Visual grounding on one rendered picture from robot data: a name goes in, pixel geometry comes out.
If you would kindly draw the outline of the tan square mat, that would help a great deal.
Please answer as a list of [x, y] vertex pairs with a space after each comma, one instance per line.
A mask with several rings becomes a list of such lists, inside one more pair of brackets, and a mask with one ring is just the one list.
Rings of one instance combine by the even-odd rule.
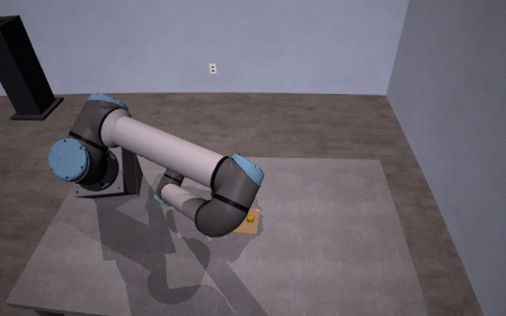
[[258, 230], [258, 223], [259, 223], [259, 217], [260, 217], [260, 210], [261, 209], [253, 209], [250, 208], [248, 214], [254, 215], [254, 222], [248, 222], [248, 215], [244, 222], [233, 232], [231, 233], [240, 233], [240, 234], [249, 234], [249, 235], [257, 235]]

